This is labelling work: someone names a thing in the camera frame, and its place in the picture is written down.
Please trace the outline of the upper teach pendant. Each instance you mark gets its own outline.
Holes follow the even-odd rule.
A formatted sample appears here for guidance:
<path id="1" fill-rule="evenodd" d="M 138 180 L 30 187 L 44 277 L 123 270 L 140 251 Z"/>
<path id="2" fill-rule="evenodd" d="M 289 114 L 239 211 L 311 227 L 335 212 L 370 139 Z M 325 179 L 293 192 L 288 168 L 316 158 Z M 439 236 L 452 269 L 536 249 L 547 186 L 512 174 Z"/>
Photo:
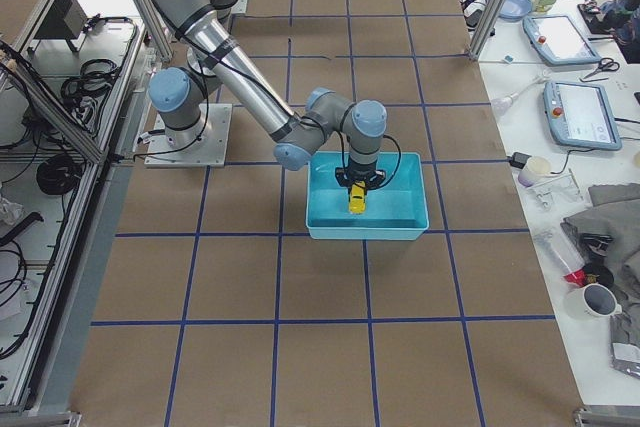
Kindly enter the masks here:
<path id="1" fill-rule="evenodd" d="M 526 16 L 522 27 L 534 50 L 550 66 L 589 65 L 601 60 L 566 15 Z"/>

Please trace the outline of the black power adapter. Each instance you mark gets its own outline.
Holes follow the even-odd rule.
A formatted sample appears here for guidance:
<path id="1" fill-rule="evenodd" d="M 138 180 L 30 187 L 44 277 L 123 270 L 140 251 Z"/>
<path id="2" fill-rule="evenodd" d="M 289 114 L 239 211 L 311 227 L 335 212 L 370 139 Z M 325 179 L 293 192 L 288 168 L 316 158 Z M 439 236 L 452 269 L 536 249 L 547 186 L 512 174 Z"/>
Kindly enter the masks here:
<path id="1" fill-rule="evenodd" d="M 530 158 L 531 156 L 528 154 L 522 152 L 513 152 L 508 157 L 508 163 L 513 168 L 523 169 Z"/>

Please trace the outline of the purple white cup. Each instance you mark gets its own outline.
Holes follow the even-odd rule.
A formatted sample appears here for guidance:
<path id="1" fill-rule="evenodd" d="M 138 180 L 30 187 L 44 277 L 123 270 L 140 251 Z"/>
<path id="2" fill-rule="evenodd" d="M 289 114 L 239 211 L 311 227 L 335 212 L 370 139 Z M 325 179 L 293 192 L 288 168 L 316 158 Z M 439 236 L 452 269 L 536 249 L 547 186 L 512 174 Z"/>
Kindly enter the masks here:
<path id="1" fill-rule="evenodd" d="M 517 176 L 517 180 L 523 187 L 531 187 L 550 174 L 551 165 L 547 159 L 531 156 L 526 160 Z"/>

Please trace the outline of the teach pendant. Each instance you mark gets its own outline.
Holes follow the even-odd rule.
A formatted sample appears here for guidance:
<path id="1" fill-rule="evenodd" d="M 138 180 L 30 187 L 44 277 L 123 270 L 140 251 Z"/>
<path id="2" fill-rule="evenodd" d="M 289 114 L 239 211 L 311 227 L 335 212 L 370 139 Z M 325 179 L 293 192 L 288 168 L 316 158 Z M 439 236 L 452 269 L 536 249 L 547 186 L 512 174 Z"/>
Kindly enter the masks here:
<path id="1" fill-rule="evenodd" d="M 601 60 L 566 15 L 526 16 L 522 27 L 534 50 L 550 66 L 589 65 Z"/>
<path id="2" fill-rule="evenodd" d="M 543 103 L 551 136 L 557 144 L 604 151 L 622 148 L 603 86 L 548 81 Z"/>

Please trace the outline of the grey cloth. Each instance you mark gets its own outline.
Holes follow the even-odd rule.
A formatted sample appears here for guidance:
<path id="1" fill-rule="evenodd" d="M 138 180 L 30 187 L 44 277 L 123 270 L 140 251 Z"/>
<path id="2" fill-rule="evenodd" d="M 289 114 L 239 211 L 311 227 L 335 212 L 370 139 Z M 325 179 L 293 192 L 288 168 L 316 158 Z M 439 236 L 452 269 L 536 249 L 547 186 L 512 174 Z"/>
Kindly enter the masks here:
<path id="1" fill-rule="evenodd" d="M 584 234 L 609 236 L 604 265 L 627 311 L 639 312 L 639 184 L 593 185 L 592 206 L 561 223 L 564 233 L 578 244 Z"/>

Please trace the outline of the white mug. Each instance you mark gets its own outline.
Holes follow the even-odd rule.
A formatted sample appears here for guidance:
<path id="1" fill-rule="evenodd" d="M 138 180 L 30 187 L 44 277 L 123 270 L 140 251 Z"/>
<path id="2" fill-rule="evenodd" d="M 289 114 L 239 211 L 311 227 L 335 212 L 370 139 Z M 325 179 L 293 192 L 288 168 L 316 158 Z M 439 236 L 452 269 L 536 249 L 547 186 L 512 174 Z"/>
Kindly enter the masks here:
<path id="1" fill-rule="evenodd" d="M 613 292 L 593 283 L 569 292 L 563 301 L 567 314 L 577 320 L 607 318 L 622 313 Z"/>

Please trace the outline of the yellow toy beetle car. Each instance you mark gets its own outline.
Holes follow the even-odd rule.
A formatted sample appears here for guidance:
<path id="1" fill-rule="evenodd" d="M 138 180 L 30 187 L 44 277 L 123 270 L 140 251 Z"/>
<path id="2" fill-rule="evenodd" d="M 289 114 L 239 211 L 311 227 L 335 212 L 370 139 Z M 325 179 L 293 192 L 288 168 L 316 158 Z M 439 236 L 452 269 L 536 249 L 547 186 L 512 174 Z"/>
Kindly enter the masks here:
<path id="1" fill-rule="evenodd" d="M 364 182 L 355 182 L 348 190 L 348 210 L 351 214 L 360 215 L 366 211 L 367 189 Z"/>

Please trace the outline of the lower teach pendant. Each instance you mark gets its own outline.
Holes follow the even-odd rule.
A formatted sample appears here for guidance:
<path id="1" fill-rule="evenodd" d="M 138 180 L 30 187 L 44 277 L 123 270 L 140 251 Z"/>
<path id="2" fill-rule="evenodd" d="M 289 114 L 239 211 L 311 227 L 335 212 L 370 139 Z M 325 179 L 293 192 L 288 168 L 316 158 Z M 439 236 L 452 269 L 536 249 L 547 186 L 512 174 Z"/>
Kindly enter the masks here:
<path id="1" fill-rule="evenodd" d="M 604 151 L 622 148 L 603 86 L 548 81 L 543 103 L 551 136 L 557 144 Z"/>

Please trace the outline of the teal plastic bin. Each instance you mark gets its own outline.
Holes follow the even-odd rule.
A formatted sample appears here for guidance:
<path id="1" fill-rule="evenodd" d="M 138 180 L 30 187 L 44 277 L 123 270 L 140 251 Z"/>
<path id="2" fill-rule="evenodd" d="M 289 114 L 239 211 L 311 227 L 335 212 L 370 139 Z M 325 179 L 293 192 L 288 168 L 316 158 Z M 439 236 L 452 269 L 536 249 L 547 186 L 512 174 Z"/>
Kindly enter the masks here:
<path id="1" fill-rule="evenodd" d="M 420 156 L 382 152 L 377 168 L 390 184 L 366 193 L 365 211 L 349 211 L 347 189 L 335 178 L 341 166 L 336 151 L 316 153 L 308 168 L 306 226 L 315 239 L 414 240 L 429 228 Z"/>

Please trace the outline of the black handled scissors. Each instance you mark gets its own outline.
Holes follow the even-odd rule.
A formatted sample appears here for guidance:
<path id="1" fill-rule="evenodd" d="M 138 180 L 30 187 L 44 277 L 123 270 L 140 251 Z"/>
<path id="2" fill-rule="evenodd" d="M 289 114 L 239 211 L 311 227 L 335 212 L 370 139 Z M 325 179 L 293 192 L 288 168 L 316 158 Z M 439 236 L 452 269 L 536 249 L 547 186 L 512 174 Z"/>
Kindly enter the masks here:
<path id="1" fill-rule="evenodd" d="M 598 74 L 606 72 L 616 72 L 620 69 L 620 63 L 611 57 L 603 57 L 598 62 L 595 69 L 580 78 L 581 82 L 592 82 Z"/>

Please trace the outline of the red black small container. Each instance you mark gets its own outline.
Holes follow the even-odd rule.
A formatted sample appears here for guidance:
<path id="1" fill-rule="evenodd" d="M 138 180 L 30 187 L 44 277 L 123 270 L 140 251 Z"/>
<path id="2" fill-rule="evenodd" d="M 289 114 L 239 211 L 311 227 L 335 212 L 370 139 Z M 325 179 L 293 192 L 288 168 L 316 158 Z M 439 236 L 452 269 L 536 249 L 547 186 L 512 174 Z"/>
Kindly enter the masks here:
<path id="1" fill-rule="evenodd" d="M 585 264 L 581 269 L 565 275 L 563 279 L 578 287 L 584 287 L 589 284 L 600 284 L 604 287 L 611 288 L 614 285 L 613 273 L 604 265 L 594 262 Z"/>

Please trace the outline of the grey foil pouch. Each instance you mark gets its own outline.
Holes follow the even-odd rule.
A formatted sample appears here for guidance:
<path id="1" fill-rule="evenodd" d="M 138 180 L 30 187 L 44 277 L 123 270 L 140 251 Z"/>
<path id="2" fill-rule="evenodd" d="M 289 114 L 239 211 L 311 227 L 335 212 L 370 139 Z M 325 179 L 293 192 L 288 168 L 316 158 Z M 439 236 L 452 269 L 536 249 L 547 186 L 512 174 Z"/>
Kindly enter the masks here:
<path id="1" fill-rule="evenodd" d="M 613 316 L 610 337 L 612 367 L 639 379 L 639 324 L 626 314 Z"/>

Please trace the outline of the blue plastic bowl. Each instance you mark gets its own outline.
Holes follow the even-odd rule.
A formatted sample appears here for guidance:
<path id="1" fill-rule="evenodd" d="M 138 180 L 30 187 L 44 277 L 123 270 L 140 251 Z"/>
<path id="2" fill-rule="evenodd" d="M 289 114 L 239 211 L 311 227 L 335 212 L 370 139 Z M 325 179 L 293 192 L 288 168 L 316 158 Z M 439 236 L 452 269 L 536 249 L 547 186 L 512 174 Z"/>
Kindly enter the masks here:
<path id="1" fill-rule="evenodd" d="M 532 11 L 531 0 L 504 0 L 499 18 L 509 22 L 522 20 Z"/>

